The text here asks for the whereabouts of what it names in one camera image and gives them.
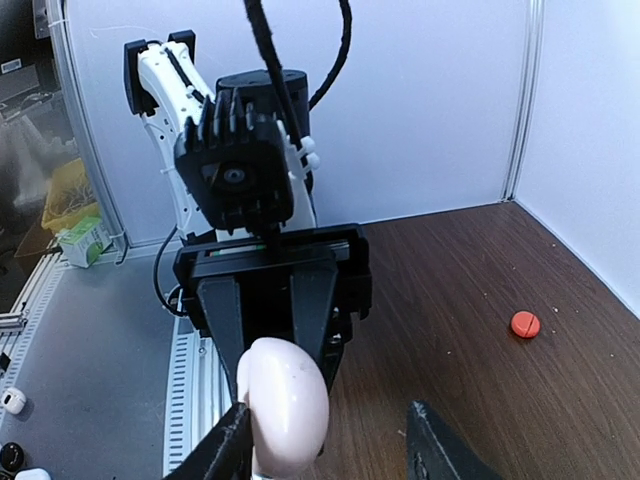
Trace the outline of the white earbud case outside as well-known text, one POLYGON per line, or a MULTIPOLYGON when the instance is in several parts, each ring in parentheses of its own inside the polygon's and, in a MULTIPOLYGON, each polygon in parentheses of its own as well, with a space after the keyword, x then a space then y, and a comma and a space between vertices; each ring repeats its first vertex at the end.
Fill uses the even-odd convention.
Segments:
POLYGON ((16 387, 9 387, 1 394, 1 406, 11 415, 19 415, 27 402, 26 395, 16 387))

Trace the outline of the left aluminium frame post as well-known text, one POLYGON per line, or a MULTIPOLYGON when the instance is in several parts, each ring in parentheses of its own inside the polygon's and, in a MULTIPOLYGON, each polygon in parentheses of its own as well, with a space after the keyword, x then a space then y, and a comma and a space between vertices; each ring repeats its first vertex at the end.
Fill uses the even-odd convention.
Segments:
POLYGON ((501 201, 514 201, 524 164, 539 77, 544 35, 544 0, 526 1, 525 36, 512 138, 501 201))

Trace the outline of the red round earbud charging case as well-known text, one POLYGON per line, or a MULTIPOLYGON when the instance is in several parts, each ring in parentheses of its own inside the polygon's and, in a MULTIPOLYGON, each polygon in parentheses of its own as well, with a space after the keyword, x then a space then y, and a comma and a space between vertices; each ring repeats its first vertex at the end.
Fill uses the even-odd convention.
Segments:
POLYGON ((510 328, 516 336, 522 339, 532 339, 539 334, 541 322, 534 313, 522 310, 512 316, 510 328))

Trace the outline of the white oval charging case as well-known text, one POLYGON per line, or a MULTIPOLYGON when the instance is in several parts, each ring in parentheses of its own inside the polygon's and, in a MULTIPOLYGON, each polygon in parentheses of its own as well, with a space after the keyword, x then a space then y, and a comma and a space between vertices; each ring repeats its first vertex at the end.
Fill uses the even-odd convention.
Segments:
POLYGON ((329 396, 316 362, 298 345, 263 337, 242 354, 238 400, 251 412, 252 469, 289 479, 306 470, 325 442, 329 396))

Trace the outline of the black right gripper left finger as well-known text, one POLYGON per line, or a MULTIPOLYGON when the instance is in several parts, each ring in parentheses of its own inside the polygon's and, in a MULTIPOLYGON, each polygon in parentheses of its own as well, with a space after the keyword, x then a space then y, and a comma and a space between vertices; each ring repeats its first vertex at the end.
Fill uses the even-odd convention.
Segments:
POLYGON ((169 480, 249 480, 253 447, 251 411, 236 402, 169 474, 169 480))

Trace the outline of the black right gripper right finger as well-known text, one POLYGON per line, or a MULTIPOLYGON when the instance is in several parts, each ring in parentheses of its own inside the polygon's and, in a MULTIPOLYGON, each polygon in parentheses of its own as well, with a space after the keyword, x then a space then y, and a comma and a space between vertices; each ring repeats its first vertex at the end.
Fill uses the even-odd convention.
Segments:
POLYGON ((406 420, 408 479, 501 479, 425 401, 412 401, 406 420))

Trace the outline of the green white carton box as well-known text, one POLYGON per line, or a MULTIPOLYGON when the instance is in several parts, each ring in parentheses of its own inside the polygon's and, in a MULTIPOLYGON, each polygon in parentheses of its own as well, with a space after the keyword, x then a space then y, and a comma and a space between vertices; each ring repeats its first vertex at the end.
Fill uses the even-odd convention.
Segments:
POLYGON ((90 267, 111 246, 112 238, 103 220, 88 216, 73 228, 57 236, 58 244, 68 262, 74 267, 90 267))

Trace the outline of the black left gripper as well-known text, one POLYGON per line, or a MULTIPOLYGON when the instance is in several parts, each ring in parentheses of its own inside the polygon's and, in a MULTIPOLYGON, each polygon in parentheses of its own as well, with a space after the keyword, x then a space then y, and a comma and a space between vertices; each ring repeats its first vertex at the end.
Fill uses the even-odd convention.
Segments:
POLYGON ((247 327, 261 336, 293 334, 331 388, 343 339, 352 338, 351 316, 364 319, 372 307, 369 252, 357 224, 284 233, 276 249, 246 238, 197 239, 178 251, 173 270, 183 314, 196 329, 211 334, 232 402, 238 400, 236 376, 245 352, 240 289, 247 292, 247 327), (322 260, 325 254, 329 260, 322 260), (271 312, 292 315, 292 320, 259 320, 260 303, 271 312))

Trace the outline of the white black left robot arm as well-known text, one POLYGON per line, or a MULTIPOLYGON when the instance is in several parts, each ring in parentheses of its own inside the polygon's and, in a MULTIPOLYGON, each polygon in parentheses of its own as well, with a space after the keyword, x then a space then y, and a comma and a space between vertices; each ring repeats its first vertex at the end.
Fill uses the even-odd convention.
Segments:
POLYGON ((159 300, 213 341, 231 395, 264 337, 299 346, 332 384, 372 275, 361 226, 317 221, 307 76, 286 69, 274 85, 252 70, 208 85, 195 40, 186 30, 124 47, 129 108, 161 156, 181 241, 176 287, 159 300))

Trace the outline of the yellow bin of parts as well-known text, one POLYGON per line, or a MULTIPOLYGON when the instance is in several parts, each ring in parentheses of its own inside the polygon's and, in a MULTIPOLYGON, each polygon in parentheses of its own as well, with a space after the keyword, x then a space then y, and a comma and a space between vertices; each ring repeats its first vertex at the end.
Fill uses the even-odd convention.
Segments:
POLYGON ((86 217, 100 217, 84 162, 77 158, 54 170, 41 219, 52 234, 74 228, 86 217))

